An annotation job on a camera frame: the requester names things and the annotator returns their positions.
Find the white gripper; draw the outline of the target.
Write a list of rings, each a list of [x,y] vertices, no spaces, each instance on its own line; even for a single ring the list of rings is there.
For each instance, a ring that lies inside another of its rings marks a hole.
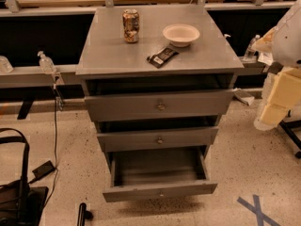
[[[286,69],[278,73],[270,95],[271,105],[260,105],[254,126],[261,131],[271,130],[287,115],[301,99],[301,70]]]

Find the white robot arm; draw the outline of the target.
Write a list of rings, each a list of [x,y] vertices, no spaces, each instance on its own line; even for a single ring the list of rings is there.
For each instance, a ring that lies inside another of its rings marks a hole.
[[[267,131],[277,127],[301,99],[301,0],[255,43],[255,49],[270,52],[283,66],[277,74],[268,73],[254,120],[256,129]]]

